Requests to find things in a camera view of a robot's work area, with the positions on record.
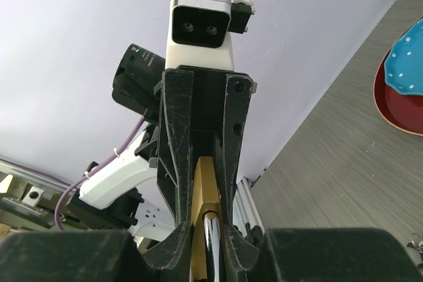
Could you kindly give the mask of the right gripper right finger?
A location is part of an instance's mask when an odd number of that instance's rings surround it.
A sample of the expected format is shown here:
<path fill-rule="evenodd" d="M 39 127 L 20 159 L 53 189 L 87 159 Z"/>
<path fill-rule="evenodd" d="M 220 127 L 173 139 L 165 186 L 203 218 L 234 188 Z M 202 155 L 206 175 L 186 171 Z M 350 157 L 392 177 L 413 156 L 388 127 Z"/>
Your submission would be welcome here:
<path fill-rule="evenodd" d="M 251 244 L 225 231 L 220 281 L 421 281 L 390 233 L 371 228 L 268 229 Z"/>

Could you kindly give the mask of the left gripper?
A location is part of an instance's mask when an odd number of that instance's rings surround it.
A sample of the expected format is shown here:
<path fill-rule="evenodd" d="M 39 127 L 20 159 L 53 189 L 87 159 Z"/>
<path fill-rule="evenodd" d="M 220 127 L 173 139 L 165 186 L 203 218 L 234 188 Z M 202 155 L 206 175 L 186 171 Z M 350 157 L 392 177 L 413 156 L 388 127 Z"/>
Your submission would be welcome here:
<path fill-rule="evenodd" d="M 256 84 L 245 73 L 180 67 L 167 69 L 161 95 L 157 185 L 176 227 L 190 229 L 192 163 L 217 157 L 224 224 L 231 224 L 243 133 Z"/>

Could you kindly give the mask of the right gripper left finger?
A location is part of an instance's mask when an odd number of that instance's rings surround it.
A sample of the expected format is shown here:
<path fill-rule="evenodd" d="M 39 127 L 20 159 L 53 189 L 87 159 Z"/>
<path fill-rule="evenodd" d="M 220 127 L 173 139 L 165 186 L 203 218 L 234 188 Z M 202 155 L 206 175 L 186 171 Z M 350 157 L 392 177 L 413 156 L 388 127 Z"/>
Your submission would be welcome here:
<path fill-rule="evenodd" d="M 126 230 L 20 232 L 1 241 L 2 281 L 187 281 L 191 231 L 141 254 Z"/>

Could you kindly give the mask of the large brass padlock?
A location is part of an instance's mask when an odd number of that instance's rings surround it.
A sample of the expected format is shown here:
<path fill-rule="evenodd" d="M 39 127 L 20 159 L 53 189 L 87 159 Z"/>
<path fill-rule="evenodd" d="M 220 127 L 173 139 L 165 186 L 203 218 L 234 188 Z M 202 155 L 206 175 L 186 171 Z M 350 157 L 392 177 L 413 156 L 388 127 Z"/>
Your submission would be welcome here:
<path fill-rule="evenodd" d="M 211 157 L 200 157 L 194 172 L 191 274 L 194 281 L 225 281 L 223 219 Z"/>

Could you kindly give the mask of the black keys of orange padlock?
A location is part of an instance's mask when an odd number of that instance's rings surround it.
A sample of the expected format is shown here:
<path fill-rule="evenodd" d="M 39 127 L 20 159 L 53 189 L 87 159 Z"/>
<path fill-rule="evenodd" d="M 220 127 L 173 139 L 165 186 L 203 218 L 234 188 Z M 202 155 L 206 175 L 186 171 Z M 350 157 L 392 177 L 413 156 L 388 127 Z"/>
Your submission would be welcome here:
<path fill-rule="evenodd" d="M 419 233 L 411 234 L 410 242 L 406 245 L 406 251 L 416 266 L 422 264 L 422 236 Z"/>

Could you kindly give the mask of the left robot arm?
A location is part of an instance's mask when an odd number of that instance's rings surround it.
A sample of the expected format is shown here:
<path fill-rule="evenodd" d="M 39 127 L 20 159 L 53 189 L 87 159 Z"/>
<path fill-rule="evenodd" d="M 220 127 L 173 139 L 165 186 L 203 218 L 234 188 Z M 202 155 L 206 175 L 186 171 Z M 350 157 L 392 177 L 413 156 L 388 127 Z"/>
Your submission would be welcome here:
<path fill-rule="evenodd" d="M 247 180 L 237 177 L 254 81 L 235 71 L 230 39 L 169 40 L 165 57 L 132 44 L 112 98 L 141 119 L 103 163 L 91 163 L 67 208 L 92 230 L 163 241 L 181 223 L 204 231 L 206 213 L 257 244 L 264 229 Z"/>

